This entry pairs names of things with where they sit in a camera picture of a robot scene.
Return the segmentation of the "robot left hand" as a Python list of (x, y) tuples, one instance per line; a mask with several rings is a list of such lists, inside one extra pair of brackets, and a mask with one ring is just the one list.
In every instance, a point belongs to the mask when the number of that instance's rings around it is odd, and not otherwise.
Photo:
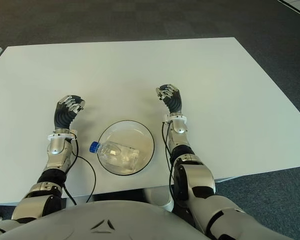
[(72, 121), (84, 109), (85, 100), (77, 95), (66, 95), (57, 102), (54, 112), (55, 129), (70, 129)]

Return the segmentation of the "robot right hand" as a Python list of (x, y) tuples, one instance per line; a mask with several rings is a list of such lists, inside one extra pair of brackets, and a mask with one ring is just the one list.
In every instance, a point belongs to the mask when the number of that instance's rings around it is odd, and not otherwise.
[(172, 84), (164, 84), (155, 90), (159, 100), (167, 106), (170, 114), (182, 113), (182, 98), (178, 88)]

